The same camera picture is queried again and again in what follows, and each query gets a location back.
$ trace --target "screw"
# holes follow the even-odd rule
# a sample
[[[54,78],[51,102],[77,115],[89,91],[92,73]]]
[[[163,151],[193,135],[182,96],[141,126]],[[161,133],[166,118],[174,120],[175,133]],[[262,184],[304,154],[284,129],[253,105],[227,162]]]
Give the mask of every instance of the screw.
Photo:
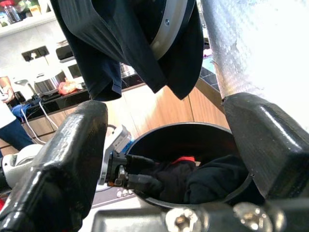
[[[194,232],[200,231],[201,222],[191,209],[174,208],[165,217],[169,232]]]
[[[269,216],[259,206],[252,203],[239,203],[234,206],[233,211],[241,224],[252,231],[273,231],[273,226]]]

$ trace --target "red object on counter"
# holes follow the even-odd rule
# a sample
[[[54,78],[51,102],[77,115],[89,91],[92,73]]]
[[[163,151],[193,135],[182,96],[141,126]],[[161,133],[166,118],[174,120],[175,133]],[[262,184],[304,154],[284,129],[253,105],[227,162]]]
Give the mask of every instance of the red object on counter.
[[[66,82],[60,82],[58,86],[58,92],[62,95],[67,95],[69,93],[72,93],[76,90],[76,83],[74,81],[68,81],[66,79]]]

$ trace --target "wall socket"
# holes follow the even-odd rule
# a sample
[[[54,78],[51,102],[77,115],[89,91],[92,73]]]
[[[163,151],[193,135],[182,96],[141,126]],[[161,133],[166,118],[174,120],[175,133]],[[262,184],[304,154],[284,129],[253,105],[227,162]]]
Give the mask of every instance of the wall socket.
[[[48,52],[47,47],[43,46],[43,47],[38,47],[38,48],[35,48],[33,50],[24,52],[21,55],[23,56],[25,61],[29,62],[29,61],[31,61],[33,59],[37,59],[37,58],[40,58],[40,57],[45,57],[45,56],[49,55],[49,52]]]

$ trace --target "white shirt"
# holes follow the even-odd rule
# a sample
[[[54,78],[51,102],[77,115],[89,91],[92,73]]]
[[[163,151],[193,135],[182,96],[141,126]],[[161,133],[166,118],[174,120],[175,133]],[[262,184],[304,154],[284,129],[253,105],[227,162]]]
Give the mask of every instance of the white shirt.
[[[5,127],[16,119],[7,104],[0,101],[0,128]]]

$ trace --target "person's hand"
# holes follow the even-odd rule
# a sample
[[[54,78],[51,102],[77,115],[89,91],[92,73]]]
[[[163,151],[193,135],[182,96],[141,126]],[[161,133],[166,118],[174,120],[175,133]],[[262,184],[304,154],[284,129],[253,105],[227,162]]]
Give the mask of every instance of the person's hand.
[[[3,91],[4,91],[4,93],[6,93],[8,95],[8,99],[5,100],[4,103],[8,103],[15,98],[14,92],[13,92],[11,87],[6,86],[6,87],[3,88]]]

